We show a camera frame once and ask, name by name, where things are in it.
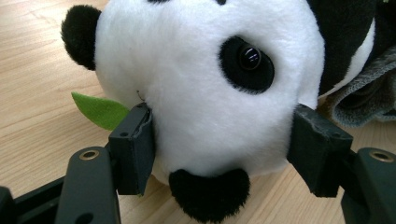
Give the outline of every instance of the panda plush toy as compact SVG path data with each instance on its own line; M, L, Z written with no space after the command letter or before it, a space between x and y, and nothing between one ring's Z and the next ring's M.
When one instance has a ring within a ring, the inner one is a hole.
M250 177L287 164L297 104L316 108L377 59L396 61L395 9L391 0L110 0L103 11L72 7L62 35L108 98L150 107L152 173L183 210L221 222L245 203Z

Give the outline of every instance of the gray fabric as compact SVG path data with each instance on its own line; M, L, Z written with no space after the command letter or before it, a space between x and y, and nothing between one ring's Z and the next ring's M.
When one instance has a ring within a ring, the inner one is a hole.
M373 119L396 120L396 46L328 96L326 105L332 119L347 127L359 127Z

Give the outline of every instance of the plastic eye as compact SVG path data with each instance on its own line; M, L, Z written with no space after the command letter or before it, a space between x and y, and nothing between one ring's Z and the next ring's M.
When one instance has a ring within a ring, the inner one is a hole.
M243 69L254 70L259 67L261 61L262 55L259 50L249 45L242 47L239 53L239 63Z

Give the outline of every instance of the white fur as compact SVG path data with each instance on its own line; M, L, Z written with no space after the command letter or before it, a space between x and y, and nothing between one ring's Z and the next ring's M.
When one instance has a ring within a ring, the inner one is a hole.
M236 90L222 74L220 46L234 35L272 59L266 92ZM178 169L213 176L283 167L295 106L316 106L323 54L305 1L111 0L98 22L95 62L109 97L132 107L139 91L152 108L153 173L167 183Z
M355 54L353 55L350 65L347 69L346 76L342 81L334 85L334 88L329 90L328 92L320 95L320 97L328 96L335 91L340 90L343 86L349 83L354 77L356 77L361 69L363 68L364 64L367 62L367 59L370 56L370 53L373 49L374 45L374 37L375 37L375 20L373 20L369 32L367 33L366 38L364 39L361 46L356 50Z

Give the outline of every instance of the wooden floor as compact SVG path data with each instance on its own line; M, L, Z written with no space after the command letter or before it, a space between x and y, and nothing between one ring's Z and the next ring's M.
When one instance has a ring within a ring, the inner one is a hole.
M65 174L70 156L103 146L109 132L77 110L70 95L104 96L94 72L67 56L60 37L66 10L106 1L7 0L0 2L0 185L14 197ZM396 122L372 122L348 129L353 149L379 147L396 152ZM339 197L311 195L295 170L252 179L251 196L237 217L225 223L344 223ZM168 187L151 178L143 197L120 197L123 223L196 223Z

